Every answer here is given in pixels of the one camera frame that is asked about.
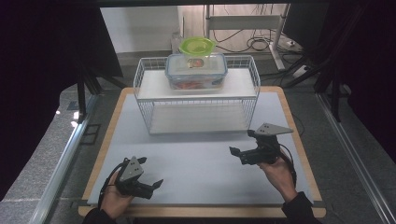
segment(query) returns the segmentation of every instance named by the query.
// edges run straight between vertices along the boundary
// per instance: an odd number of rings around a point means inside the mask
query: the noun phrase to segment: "container lid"
[[[200,60],[202,66],[189,66],[190,60],[186,59],[183,54],[171,54],[166,62],[165,74],[172,78],[174,76],[193,76],[193,75],[207,75],[207,76],[225,76],[228,72],[227,63],[224,54],[212,53],[204,58],[197,58]]]
[[[195,36],[186,38],[179,45],[182,53],[190,56],[207,56],[212,53],[216,43],[210,39]]]

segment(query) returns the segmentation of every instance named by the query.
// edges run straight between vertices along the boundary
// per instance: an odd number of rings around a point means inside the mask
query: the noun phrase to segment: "metal pole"
[[[205,37],[206,38],[210,38],[209,23],[210,23],[210,5],[206,5],[206,16],[205,16]]]
[[[283,26],[285,25],[286,17],[288,16],[289,7],[290,7],[290,4],[286,4],[285,9],[283,10],[283,13],[280,15],[279,24],[277,26],[275,39],[274,39],[274,47],[275,48],[277,47],[280,35],[282,34]]]

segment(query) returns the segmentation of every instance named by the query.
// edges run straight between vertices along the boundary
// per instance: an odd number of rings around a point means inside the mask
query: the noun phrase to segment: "wire shelf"
[[[167,58],[142,58],[134,96],[149,133],[241,132],[249,128],[260,77],[251,56],[226,56],[229,72],[219,91],[173,91]]]

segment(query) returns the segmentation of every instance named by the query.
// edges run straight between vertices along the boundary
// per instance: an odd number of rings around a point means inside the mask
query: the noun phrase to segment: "wall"
[[[117,53],[170,50],[178,31],[177,7],[101,8]]]

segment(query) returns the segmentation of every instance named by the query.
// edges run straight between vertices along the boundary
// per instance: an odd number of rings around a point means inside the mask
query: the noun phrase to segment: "sleeve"
[[[117,224],[117,222],[111,219],[104,210],[93,208],[87,216],[85,216],[82,224]]]
[[[305,223],[318,224],[320,223],[312,212],[312,203],[306,198],[303,192],[288,203],[284,203],[282,211],[285,213],[290,224]]]

